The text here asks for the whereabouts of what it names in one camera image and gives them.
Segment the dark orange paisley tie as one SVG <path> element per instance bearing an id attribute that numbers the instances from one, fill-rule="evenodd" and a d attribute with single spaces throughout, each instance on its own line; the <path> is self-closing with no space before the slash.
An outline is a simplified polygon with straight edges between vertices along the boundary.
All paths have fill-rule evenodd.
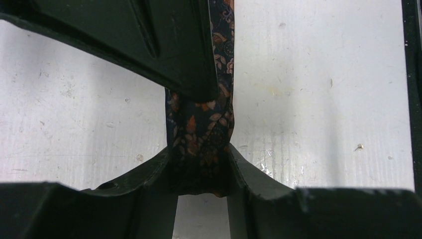
<path id="1" fill-rule="evenodd" d="M 179 195 L 225 197 L 230 188 L 229 142 L 234 130 L 234 1 L 211 0 L 210 17 L 219 96 L 196 103 L 166 90 L 169 181 Z"/>

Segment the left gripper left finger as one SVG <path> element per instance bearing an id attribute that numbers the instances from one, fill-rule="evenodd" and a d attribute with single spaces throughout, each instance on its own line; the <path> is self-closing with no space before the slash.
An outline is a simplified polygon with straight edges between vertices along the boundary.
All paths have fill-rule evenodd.
<path id="1" fill-rule="evenodd" d="M 2 183 L 3 239 L 170 239 L 178 197 L 168 181 L 168 152 L 96 189 L 54 182 Z"/>

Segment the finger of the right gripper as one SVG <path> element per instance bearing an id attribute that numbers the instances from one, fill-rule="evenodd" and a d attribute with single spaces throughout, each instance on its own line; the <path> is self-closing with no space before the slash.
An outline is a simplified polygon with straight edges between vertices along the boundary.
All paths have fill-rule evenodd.
<path id="1" fill-rule="evenodd" d="M 218 96 L 207 0 L 3 0 L 0 17 L 195 102 Z"/>

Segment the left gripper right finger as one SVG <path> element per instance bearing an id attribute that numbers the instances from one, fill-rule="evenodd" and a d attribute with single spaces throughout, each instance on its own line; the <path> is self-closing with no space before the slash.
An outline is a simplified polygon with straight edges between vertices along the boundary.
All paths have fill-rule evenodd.
<path id="1" fill-rule="evenodd" d="M 422 200 L 404 189 L 296 188 L 274 180 L 233 146 L 227 198 L 233 239 L 419 239 Z"/>

